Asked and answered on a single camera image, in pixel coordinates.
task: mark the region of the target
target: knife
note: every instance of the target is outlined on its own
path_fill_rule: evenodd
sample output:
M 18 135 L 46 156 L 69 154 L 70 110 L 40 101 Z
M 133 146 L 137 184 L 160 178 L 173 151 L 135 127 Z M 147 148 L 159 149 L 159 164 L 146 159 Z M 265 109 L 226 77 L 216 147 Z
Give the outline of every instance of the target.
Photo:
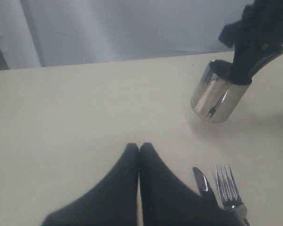
M 219 206 L 215 194 L 213 192 L 213 189 L 209 185 L 206 176 L 197 167 L 193 167 L 193 173 L 201 197 L 204 199 L 205 202 L 218 208 Z

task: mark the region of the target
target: knife blade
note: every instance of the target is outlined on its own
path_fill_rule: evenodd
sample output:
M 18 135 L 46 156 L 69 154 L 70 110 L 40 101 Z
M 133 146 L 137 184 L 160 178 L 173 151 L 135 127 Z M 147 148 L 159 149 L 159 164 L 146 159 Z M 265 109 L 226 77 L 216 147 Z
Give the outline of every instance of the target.
M 193 173 L 201 197 L 205 200 L 205 202 L 215 207 L 219 207 L 213 189 L 206 176 L 197 167 L 193 167 Z

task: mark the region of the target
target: table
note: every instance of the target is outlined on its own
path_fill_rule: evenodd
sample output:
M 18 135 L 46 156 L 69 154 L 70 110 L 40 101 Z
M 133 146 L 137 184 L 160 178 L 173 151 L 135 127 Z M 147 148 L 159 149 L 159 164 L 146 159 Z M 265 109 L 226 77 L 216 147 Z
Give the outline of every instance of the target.
M 209 60 L 232 52 L 0 72 L 0 226 L 39 226 L 90 190 L 126 143 L 152 142 L 197 190 L 230 163 L 252 225 L 283 225 L 283 56 L 221 125 L 190 98 Z

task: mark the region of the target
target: white curtain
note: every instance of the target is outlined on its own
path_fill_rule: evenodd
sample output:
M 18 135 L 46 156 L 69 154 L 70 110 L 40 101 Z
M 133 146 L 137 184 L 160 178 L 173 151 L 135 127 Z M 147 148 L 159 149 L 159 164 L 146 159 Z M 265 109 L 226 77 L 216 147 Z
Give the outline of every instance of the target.
M 10 69 L 227 50 L 218 36 L 253 0 L 0 0 Z

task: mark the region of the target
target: stainless steel cup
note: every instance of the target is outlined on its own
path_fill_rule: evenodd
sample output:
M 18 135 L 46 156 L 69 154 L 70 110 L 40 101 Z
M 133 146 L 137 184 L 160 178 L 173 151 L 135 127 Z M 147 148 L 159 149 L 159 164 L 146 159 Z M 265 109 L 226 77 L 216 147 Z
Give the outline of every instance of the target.
M 228 119 L 250 84 L 232 84 L 227 80 L 232 64 L 224 60 L 211 61 L 192 99 L 193 111 L 203 120 L 221 123 Z

